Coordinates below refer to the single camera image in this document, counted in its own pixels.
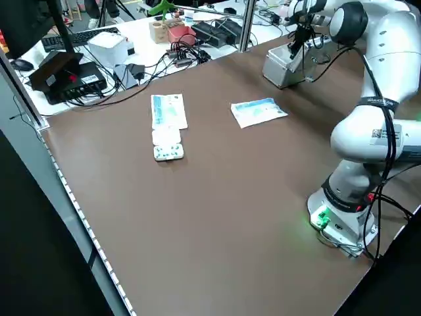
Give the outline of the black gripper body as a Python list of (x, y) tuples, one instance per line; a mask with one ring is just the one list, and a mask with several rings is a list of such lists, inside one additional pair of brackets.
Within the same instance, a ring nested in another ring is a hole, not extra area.
[(293, 35), (293, 45), (302, 46), (305, 42), (311, 40), (313, 35), (314, 28), (309, 21), (298, 23)]

